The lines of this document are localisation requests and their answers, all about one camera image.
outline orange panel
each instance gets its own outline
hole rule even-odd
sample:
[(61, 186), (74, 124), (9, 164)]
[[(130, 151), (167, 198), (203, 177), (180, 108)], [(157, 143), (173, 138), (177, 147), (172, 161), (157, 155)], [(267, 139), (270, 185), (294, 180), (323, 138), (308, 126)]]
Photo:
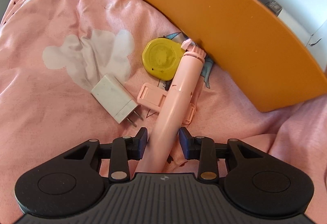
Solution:
[(320, 67), (257, 0), (145, 0), (228, 71), (260, 111), (327, 93)]

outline pink bedsheet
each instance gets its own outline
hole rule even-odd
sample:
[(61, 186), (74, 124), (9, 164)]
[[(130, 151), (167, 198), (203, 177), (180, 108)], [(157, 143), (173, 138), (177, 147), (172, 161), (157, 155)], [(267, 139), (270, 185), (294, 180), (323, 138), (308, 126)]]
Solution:
[[(157, 84), (141, 53), (151, 39), (177, 31), (141, 0), (11, 0), (0, 27), (1, 224), (22, 214), (14, 185), (27, 170), (89, 138), (109, 143), (141, 126), (151, 131), (156, 114), (142, 109), (138, 128), (118, 125), (89, 91), (106, 73), (134, 97), (144, 82)], [(215, 142), (243, 139), (305, 171), (315, 184), (306, 213), (326, 223), (327, 96), (260, 113), (218, 66), (209, 81), (210, 88), (200, 86), (189, 131)], [(176, 140), (164, 172), (196, 169)]]

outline power adapter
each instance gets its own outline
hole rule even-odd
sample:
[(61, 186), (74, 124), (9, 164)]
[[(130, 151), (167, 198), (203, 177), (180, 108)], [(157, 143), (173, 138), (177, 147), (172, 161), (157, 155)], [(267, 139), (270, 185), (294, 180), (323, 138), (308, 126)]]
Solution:
[(91, 90), (91, 93), (117, 123), (126, 119), (136, 127), (136, 124), (129, 118), (131, 113), (135, 113), (143, 120), (142, 116), (135, 111), (138, 104), (133, 96), (114, 76), (106, 74)]

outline pink selfie stick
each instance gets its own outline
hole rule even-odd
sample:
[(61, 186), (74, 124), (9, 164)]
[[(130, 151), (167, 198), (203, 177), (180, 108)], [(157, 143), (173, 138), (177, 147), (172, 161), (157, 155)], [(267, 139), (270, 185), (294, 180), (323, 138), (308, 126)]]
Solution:
[(173, 147), (179, 128), (187, 116), (190, 101), (204, 64), (205, 52), (197, 46), (189, 46), (186, 40), (182, 48), (186, 51), (180, 60), (174, 79), (167, 93), (159, 87), (144, 84), (137, 101), (150, 109), (160, 110), (149, 136), (143, 158), (135, 172), (160, 173)]

